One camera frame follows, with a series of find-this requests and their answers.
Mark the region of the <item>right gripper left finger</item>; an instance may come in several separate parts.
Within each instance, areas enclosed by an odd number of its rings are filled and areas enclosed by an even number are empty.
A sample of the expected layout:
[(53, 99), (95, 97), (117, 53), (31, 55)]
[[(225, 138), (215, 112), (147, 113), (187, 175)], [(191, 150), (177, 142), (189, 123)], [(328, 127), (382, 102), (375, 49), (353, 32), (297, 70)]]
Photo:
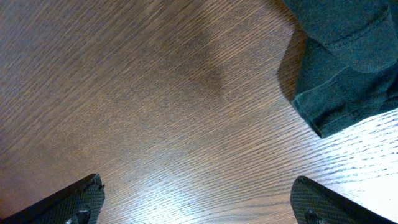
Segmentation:
[(90, 174), (1, 223), (96, 224), (105, 192), (99, 174)]

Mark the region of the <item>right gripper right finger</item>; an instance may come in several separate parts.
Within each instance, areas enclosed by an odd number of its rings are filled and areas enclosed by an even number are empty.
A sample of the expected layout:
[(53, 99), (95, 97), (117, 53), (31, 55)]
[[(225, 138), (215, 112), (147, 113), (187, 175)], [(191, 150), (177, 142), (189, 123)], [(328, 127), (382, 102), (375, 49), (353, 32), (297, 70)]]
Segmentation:
[(306, 176), (295, 179), (290, 205), (299, 224), (396, 224)]

